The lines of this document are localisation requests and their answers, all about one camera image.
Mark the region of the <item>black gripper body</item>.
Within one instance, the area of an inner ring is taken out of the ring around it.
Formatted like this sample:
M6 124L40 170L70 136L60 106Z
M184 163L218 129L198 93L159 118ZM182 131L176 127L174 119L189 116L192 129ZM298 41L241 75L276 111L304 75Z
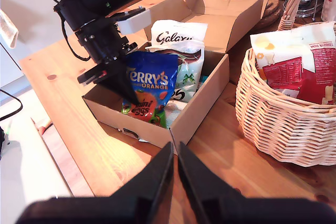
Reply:
M116 24L108 19L97 19L82 26L76 36L96 64L77 78L81 84L97 83L100 77L112 73L112 63L118 60L125 64L126 55L138 47L135 42L129 43L126 36L120 36Z

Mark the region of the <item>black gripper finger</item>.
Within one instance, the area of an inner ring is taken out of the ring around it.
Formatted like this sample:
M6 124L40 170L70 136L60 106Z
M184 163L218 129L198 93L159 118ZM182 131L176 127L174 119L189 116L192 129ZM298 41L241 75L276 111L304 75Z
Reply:
M139 102L126 69L100 77L97 84L113 91L131 103Z
M184 143L178 171L198 223L243 223L244 197L214 174Z
M167 143L112 199L112 223L168 223L174 182L174 148Z
M131 103L138 103L138 97L133 89L127 67L122 61L112 63L112 86L113 90Z

